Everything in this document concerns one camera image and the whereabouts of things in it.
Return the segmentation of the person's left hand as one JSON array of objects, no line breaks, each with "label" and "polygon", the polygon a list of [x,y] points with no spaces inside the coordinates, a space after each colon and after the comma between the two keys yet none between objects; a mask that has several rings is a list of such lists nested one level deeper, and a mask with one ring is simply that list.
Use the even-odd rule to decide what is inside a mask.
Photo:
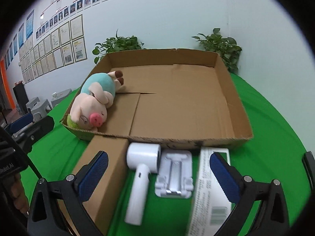
[{"label": "person's left hand", "polygon": [[13,204],[22,214],[27,215],[29,211],[28,198],[25,195],[25,189],[21,182],[21,174],[17,173],[4,181],[4,186],[13,199]]}]

